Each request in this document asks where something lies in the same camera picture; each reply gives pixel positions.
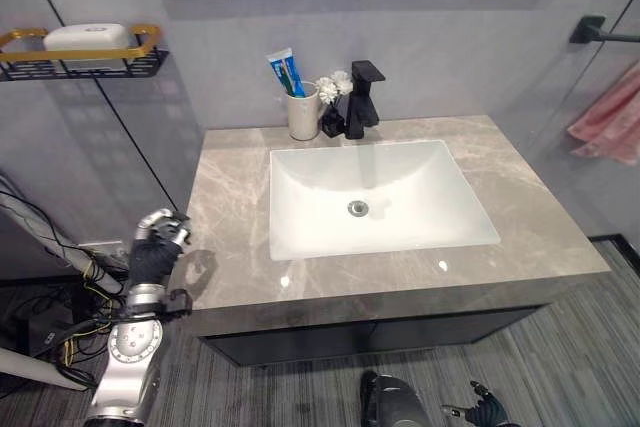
black shelf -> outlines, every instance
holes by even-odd
[[[122,70],[91,69],[73,70],[62,60],[30,60],[0,63],[0,82],[18,80],[57,79],[123,79],[147,78],[158,73],[169,52],[153,49],[145,57],[134,60],[122,59]]]

gold soap rack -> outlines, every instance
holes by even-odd
[[[42,39],[46,29],[16,29],[0,36],[0,82],[16,80],[55,79],[120,79],[146,78],[158,73],[169,52],[158,49],[162,37],[160,27],[151,24],[135,24],[130,28],[137,47],[103,50],[30,50],[3,52],[3,48],[19,39]],[[81,69],[73,68],[73,62],[120,59],[122,69],[95,69],[84,63]]]

gray striped carpet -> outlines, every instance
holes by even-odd
[[[433,426],[465,425],[439,405],[471,405],[470,379],[523,426],[638,426],[640,278],[608,242],[597,246],[613,275],[469,346],[235,368],[173,325],[150,425],[356,427],[359,377],[374,368],[413,385]],[[24,295],[4,290],[2,308]],[[0,425],[81,426],[89,400],[32,384],[0,401]]]

pink towel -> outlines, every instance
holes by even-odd
[[[635,165],[640,157],[640,61],[569,127],[586,142],[572,154]]]

black faucet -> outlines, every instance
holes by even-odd
[[[373,127],[380,122],[369,93],[371,82],[385,80],[385,76],[368,60],[351,62],[351,76],[353,92],[349,95],[344,136],[347,139],[361,139],[364,137],[364,127]]]

